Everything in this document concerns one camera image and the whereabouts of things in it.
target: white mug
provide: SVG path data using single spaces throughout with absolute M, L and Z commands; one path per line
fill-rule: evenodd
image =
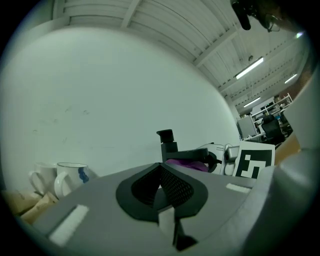
M 57 177 L 57 166 L 44 162 L 34 164 L 34 170 L 29 172 L 29 181 L 35 191 L 44 195 L 48 191 L 55 196 L 55 179 Z
M 61 199 L 93 178 L 95 177 L 86 164 L 59 162 L 54 181 L 55 194 Z

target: purple cloth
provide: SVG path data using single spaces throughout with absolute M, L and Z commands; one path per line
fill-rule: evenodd
M 201 172 L 208 172 L 208 167 L 200 161 L 192 161 L 188 159 L 169 159 L 165 163 L 187 167 Z

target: shelf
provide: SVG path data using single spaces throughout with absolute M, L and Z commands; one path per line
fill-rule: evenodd
M 275 105 L 278 105 L 280 102 L 283 102 L 284 100 L 286 100 L 286 99 L 288 99 L 288 98 L 290 99 L 289 94 L 288 94 L 288 96 L 284 97 L 283 99 L 280 99 L 277 103 L 272 104 L 271 106 L 268 106 L 267 108 L 265 108 L 265 109 L 263 109 L 263 110 L 255 113 L 255 114 L 252 114 L 251 117 L 254 117 L 254 116 L 256 116 L 256 115 L 258 115 L 258 114 L 260 114 L 260 113 L 263 113 L 263 112 L 267 111 L 268 109 L 272 108 L 272 107 L 275 106 Z
M 263 118 L 260 118 L 260 119 L 258 119 L 258 120 L 256 120 L 256 121 L 254 121 L 253 123 L 255 124 L 256 122 L 259 122 L 260 120 L 262 120 Z
M 285 108 L 286 108 L 286 107 L 288 107 L 290 104 L 291 104 L 291 103 L 289 103 L 288 105 L 285 105 L 282 109 L 285 109 Z M 275 111 L 275 112 L 271 113 L 270 115 L 274 115 L 274 114 L 276 114 L 276 113 L 280 112 L 282 109 L 279 109 L 279 110 L 277 110 L 277 111 Z

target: mug with blue design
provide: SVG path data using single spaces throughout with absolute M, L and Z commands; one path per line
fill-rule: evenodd
M 54 192 L 59 199 L 95 178 L 86 164 L 59 162 L 56 166 L 57 177 L 54 181 Z

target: white wall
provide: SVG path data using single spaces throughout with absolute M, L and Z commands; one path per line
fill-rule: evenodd
M 238 110 L 236 109 L 236 106 L 235 104 L 233 103 L 232 99 L 230 98 L 230 96 L 225 96 L 225 100 L 226 100 L 226 103 L 228 104 L 230 110 L 231 110 L 231 113 L 233 115 L 233 118 L 235 119 L 235 121 L 237 121 L 238 119 L 240 119 L 240 115 L 239 115 L 239 112 Z
M 116 30 L 69 27 L 36 40 L 0 77 L 0 146 L 9 189 L 34 162 L 88 164 L 100 176 L 161 161 L 156 131 L 180 150 L 239 144 L 232 113 L 191 64 Z
M 253 115 L 253 114 L 261 111 L 261 108 L 262 108 L 262 107 L 264 107 L 265 105 L 267 105 L 267 104 L 269 104 L 270 102 L 273 102 L 273 101 L 274 101 L 274 97 L 271 97 L 271 98 L 265 100 L 264 102 L 262 102 L 262 103 L 260 103 L 260 104 L 258 104 L 258 105 L 256 105 L 256 106 L 254 106 L 254 107 L 252 108 L 252 111 L 250 112 L 251 115 Z
M 52 21 L 54 0 L 40 1 L 23 19 L 13 33 L 0 63 L 2 70 L 23 48 L 40 37 L 69 24 L 69 17 Z

